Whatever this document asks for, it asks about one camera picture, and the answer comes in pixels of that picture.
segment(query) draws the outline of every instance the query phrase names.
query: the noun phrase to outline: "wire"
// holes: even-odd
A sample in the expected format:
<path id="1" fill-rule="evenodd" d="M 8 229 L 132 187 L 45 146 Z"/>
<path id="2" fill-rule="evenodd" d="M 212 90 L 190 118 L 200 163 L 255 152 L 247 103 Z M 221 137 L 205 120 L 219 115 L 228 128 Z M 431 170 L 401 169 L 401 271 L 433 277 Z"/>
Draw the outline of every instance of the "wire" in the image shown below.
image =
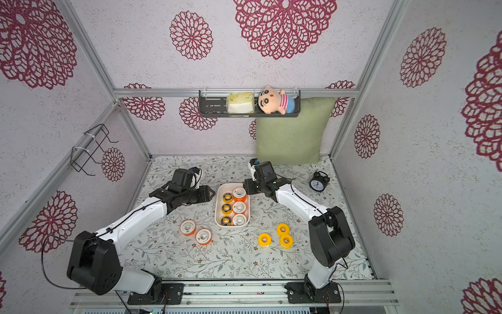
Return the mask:
<path id="1" fill-rule="evenodd" d="M 319 210 L 319 208 L 317 208 L 317 206 L 315 206 L 315 205 L 313 205 L 313 204 L 309 203 L 308 201 L 304 200 L 301 196 L 299 196 L 298 194 L 296 194 L 296 191 L 295 191 L 295 189 L 293 188 L 293 184 L 292 184 L 292 183 L 289 183 L 289 185 L 291 186 L 291 191 L 293 191 L 293 193 L 294 193 L 294 194 L 295 194 L 295 195 L 296 195 L 299 199 L 301 199 L 302 201 L 304 201 L 304 202 L 305 202 L 305 203 L 307 203 L 308 205 L 310 205 L 310 206 L 314 207 L 314 208 L 315 208 L 315 209 L 316 209 L 316 210 L 317 210 L 317 211 L 321 214 L 321 216 L 322 216 L 322 220 L 324 221 L 324 223 L 325 223 L 325 224 L 328 224 L 328 223 L 327 223 L 327 221 L 326 221 L 326 217 L 324 216 L 324 213 L 323 213 L 323 212 L 321 212 L 321 211 Z"/>
<path id="2" fill-rule="evenodd" d="M 117 294 L 118 298 L 120 299 L 120 301 L 122 302 L 122 304 L 125 306 L 126 310 L 129 312 L 129 314 L 132 314 L 131 310 L 127 307 L 127 304 L 124 302 L 124 300 L 122 300 L 122 297 L 120 296 L 120 294 L 117 292 L 117 290 L 115 290 L 115 293 Z"/>
<path id="3" fill-rule="evenodd" d="M 48 239 L 49 239 L 49 237 L 46 237 L 44 239 L 44 242 L 42 243 L 42 253 L 40 254 L 40 263 L 42 264 L 42 273 L 44 274 L 45 280 L 47 280 L 51 285 L 53 285 L 55 287 L 58 287 L 58 288 L 61 288 L 61 289 L 67 289 L 67 290 L 82 290 L 82 289 L 87 289 L 85 287 L 79 287 L 79 288 L 63 287 L 63 286 L 57 285 L 54 282 L 52 282 L 52 281 L 49 280 L 49 278 L 47 277 L 47 274 L 45 273 L 45 269 L 44 269 L 44 248 L 45 248 L 45 245 L 47 244 L 47 240 Z"/>
<path id="4" fill-rule="evenodd" d="M 339 284 L 338 286 L 340 287 L 340 289 L 342 289 L 343 300 L 342 300 L 342 309 L 340 310 L 340 314 L 342 314 L 343 307 L 345 306 L 345 292 L 343 292 L 343 287 L 341 284 Z"/>
<path id="5" fill-rule="evenodd" d="M 197 181 L 197 183 L 195 184 L 195 186 L 197 186 L 197 184 L 199 183 L 199 181 L 200 181 L 200 178 L 201 178 L 201 177 L 202 177 L 202 174 L 201 174 L 201 176 L 199 177 L 199 180 Z M 166 198 L 163 198 L 163 199 L 157 200 L 157 201 L 155 201 L 155 202 L 152 202 L 152 203 L 150 203 L 150 204 L 148 204 L 148 205 L 145 205 L 145 206 L 143 206 L 143 207 L 140 207 L 140 208 L 138 208 L 137 210 L 135 210 L 135 211 L 131 212 L 131 213 L 130 213 L 130 214 L 129 214 L 129 215 L 128 215 L 128 216 L 127 216 L 124 220 L 122 220 L 120 223 L 118 223 L 115 227 L 113 227 L 113 228 L 111 228 L 111 229 L 110 229 L 110 228 L 109 228 L 109 229 L 107 229 L 105 233 L 100 234 L 99 236 L 95 236 L 95 237 L 88 238 L 88 239 L 84 239 L 84 240 L 68 240 L 68 239 L 64 239 L 64 238 L 57 237 L 57 236 L 55 236 L 54 234 L 50 234 L 50 235 L 48 235 L 48 236 L 44 239 L 44 241 L 43 241 L 43 243 L 42 243 L 42 250 L 41 250 L 41 254 L 40 254 L 40 265 L 42 266 L 42 273 L 44 274 L 45 280 L 47 280 L 47 282 L 48 282 L 48 283 L 50 283 L 51 285 L 53 285 L 53 286 L 55 286 L 55 287 L 58 287 L 58 288 L 60 288 L 60 289 L 67 289 L 67 290 L 82 290 L 82 289 L 87 289 L 87 288 L 85 288 L 85 287 L 79 287 L 79 288 L 63 287 L 63 286 L 60 286 L 60 285 L 58 285 L 58 284 L 55 284 L 54 282 L 52 282 L 52 281 L 51 281 L 51 280 L 47 277 L 47 274 L 45 273 L 45 267 L 44 267 L 44 248 L 45 248 L 45 245 L 47 244 L 47 240 L 49 239 L 49 237 L 51 237 L 51 236 L 52 236 L 52 237 L 54 237 L 54 238 L 56 238 L 56 239 L 58 239 L 58 240 L 64 241 L 64 242 L 85 242 L 85 241 L 89 241 L 89 240 L 94 240 L 94 239 L 100 238 L 100 237 L 102 237 L 102 236 L 104 236 L 104 235 L 106 235 L 106 234 L 108 234 L 108 233 L 111 233 L 113 230 L 115 230 L 116 228 L 118 228 L 118 227 L 119 227 L 119 226 L 120 226 L 123 222 L 125 222 L 127 219 L 129 219 L 129 218 L 130 218 L 130 217 L 131 217 L 134 213 L 136 213 L 136 212 L 138 212 L 138 211 L 141 211 L 141 210 L 145 210 L 148 206 L 153 205 L 153 204 L 155 204 L 155 203 L 158 203 L 158 202 L 160 202 L 160 201 L 164 201 L 164 200 L 165 200 L 165 201 L 167 202 L 168 200 L 170 200 L 170 199 L 172 199 L 172 198 L 174 198 L 174 197 L 176 197 L 176 196 L 183 195 L 183 194 L 185 194 L 185 193 L 187 193 L 187 192 L 190 192 L 190 191 L 192 191 L 192 189 L 186 190 L 185 192 L 180 193 L 180 194 L 178 194 L 178 195 L 175 195 L 175 196 L 170 196 L 170 197 L 166 197 Z"/>

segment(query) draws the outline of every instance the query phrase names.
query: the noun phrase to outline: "cushion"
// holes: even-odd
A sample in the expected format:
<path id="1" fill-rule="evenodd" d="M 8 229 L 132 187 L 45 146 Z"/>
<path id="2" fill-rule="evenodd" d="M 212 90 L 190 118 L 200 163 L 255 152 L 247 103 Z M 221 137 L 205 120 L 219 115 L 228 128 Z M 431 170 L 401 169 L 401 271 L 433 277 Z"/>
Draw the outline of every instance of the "cushion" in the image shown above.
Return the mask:
<path id="1" fill-rule="evenodd" d="M 257 118 L 256 156 L 273 165 L 320 160 L 321 139 L 337 98 L 303 98 L 295 118 Z"/>

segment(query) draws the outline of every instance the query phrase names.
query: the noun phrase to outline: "aluminum frame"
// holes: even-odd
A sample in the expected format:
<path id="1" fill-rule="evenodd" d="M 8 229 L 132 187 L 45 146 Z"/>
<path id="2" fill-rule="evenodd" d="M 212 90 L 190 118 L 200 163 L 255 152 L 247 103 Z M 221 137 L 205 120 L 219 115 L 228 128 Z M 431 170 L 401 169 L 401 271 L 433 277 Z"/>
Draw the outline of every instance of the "aluminum frame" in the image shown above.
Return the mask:
<path id="1" fill-rule="evenodd" d="M 359 94 L 355 98 L 353 105 L 349 106 L 348 112 L 343 117 L 340 128 L 336 134 L 333 148 L 329 154 L 332 160 L 334 160 L 340 152 L 341 146 L 348 136 L 348 131 L 351 130 L 355 123 L 361 104 L 368 95 L 371 84 L 377 76 L 378 69 L 380 69 L 380 66 L 382 65 L 385 55 L 390 48 L 401 21 L 403 20 L 410 1 L 411 0 L 394 0 L 394 3 L 392 4 L 391 11 L 387 16 L 384 27 L 380 31 L 368 63 L 364 68 L 362 77 L 357 84 L 359 87 Z"/>
<path id="2" fill-rule="evenodd" d="M 299 279 L 265 280 L 180 280 L 164 283 L 183 283 L 183 296 L 177 307 L 269 307 L 269 306 L 312 306 L 322 307 L 320 303 L 289 304 L 284 285 L 288 282 L 303 282 Z M 338 280 L 342 286 L 344 307 L 348 306 L 398 306 L 399 302 L 389 280 Z M 129 293 L 120 294 L 125 301 Z M 96 295 L 91 291 L 77 292 L 70 308 L 117 308 L 123 306 L 115 292 Z M 128 305 L 134 308 L 162 308 L 162 305 Z"/>
<path id="3" fill-rule="evenodd" d="M 111 103 L 92 125 L 96 126 L 102 123 L 105 124 L 108 118 L 113 115 L 116 110 L 116 103 Z M 96 128 L 93 135 L 96 135 L 98 132 L 99 128 Z M 86 147 L 92 141 L 93 137 L 83 135 L 74 146 Z M 78 150 L 74 154 L 74 158 L 78 158 L 81 153 L 82 150 Z M 54 195 L 54 192 L 63 183 L 66 177 L 74 171 L 70 164 L 70 159 L 71 152 L 68 152 L 63 160 L 59 162 L 49 176 L 42 182 L 42 184 L 40 184 L 35 192 L 33 192 L 26 203 L 21 206 L 16 215 L 12 217 L 9 224 L 7 224 L 2 230 L 0 233 L 0 257 L 3 255 L 9 244 L 21 235 L 26 228 L 26 225 L 35 219 L 37 214 L 40 212 L 40 209 L 47 203 L 51 196 Z"/>
<path id="4" fill-rule="evenodd" d="M 288 88 L 286 94 L 298 94 L 302 98 L 309 97 L 356 97 L 358 89 L 334 88 Z M 252 92 L 255 97 L 260 95 L 260 88 L 115 88 L 116 97 L 199 97 L 199 90 L 204 97 L 226 97 L 233 92 Z"/>
<path id="5" fill-rule="evenodd" d="M 106 94 L 113 102 L 119 102 L 118 98 L 115 96 L 113 81 L 108 75 L 106 68 L 103 65 L 103 62 L 99 58 L 94 46 L 92 45 L 91 40 L 89 39 L 89 36 L 87 35 L 84 29 L 84 26 L 82 25 L 80 19 L 78 18 L 77 13 L 75 12 L 75 9 L 71 5 L 70 1 L 54 0 L 54 3 L 58 7 L 59 12 L 61 12 L 61 15 L 66 21 L 66 24 L 70 28 L 75 41 L 83 51 L 92 69 L 96 73 L 99 81 L 101 82 L 104 90 L 106 91 Z M 135 126 L 131 117 L 130 116 L 127 117 L 127 115 L 129 115 L 129 113 L 126 113 L 126 115 L 122 115 L 122 117 L 126 120 L 126 126 L 128 127 L 129 133 L 131 134 L 132 138 L 136 142 L 141 152 L 145 155 L 147 159 L 149 159 L 151 155 L 150 150 L 148 149 L 144 139 L 138 132 L 138 128 Z"/>

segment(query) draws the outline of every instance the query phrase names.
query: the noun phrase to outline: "plush doll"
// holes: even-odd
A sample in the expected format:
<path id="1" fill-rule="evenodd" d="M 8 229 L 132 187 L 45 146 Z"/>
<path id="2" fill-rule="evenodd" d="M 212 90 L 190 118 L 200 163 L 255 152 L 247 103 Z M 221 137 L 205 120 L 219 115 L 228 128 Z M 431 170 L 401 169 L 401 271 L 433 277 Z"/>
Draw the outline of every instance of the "plush doll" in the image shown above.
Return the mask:
<path id="1" fill-rule="evenodd" d="M 295 100 L 286 95 L 285 90 L 279 93 L 277 90 L 267 85 L 258 96 L 258 105 L 260 109 L 266 113 L 271 114 L 279 111 L 282 115 L 290 114 L 295 110 Z"/>

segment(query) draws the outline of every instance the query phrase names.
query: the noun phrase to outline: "wall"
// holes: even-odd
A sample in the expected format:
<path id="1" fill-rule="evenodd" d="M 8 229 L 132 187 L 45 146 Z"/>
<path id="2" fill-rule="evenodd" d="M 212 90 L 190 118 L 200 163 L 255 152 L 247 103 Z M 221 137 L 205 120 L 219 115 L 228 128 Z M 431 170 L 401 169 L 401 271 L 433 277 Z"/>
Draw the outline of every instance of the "wall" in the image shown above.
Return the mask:
<path id="1" fill-rule="evenodd" d="M 28 4 L 4 2 L 0 9 L 0 230 L 110 104 L 54 4 Z M 107 154 L 104 171 L 86 165 L 96 176 L 72 172 L 49 201 L 53 206 L 40 208 L 0 257 L 0 313 L 62 312 L 74 291 L 52 287 L 42 276 L 38 252 L 43 235 L 73 238 L 123 213 L 145 161 L 117 114 L 106 125 L 119 142 L 105 150 L 114 146 L 121 151 L 124 174 L 118 178 L 123 162 L 116 150 Z M 116 170 L 110 172 L 112 164 Z M 53 240 L 45 256 L 48 275 L 76 286 L 65 279 L 70 246 Z"/>
<path id="2" fill-rule="evenodd" d="M 392 0 L 72 3 L 116 87 L 351 88 Z M 128 108 L 153 154 L 255 152 L 253 119 L 205 119 L 194 102 L 137 99 Z M 331 149 L 345 103 L 334 110 L 321 153 Z M 231 146 L 221 140 L 229 130 Z"/>
<path id="3" fill-rule="evenodd" d="M 36 3 L 0 10 L 8 34 L 0 39 L 0 230 L 110 103 L 55 6 Z"/>
<path id="4" fill-rule="evenodd" d="M 500 16 L 413 1 L 334 160 L 406 313 L 502 310 Z"/>
<path id="5" fill-rule="evenodd" d="M 57 189 L 40 214 L 27 226 L 0 260 L 0 313 L 32 312 L 61 313 L 66 309 L 75 290 L 62 290 L 45 281 L 40 266 L 43 239 L 51 233 L 73 239 L 86 230 L 95 230 L 122 216 L 125 205 L 140 178 L 145 160 L 118 113 L 106 122 L 109 137 L 117 143 L 105 140 L 106 153 L 96 152 L 96 160 L 89 161 L 83 171 L 73 171 Z M 95 144 L 89 146 L 91 151 Z M 66 277 L 71 244 L 49 237 L 44 251 L 47 276 L 56 284 L 76 287 Z"/>

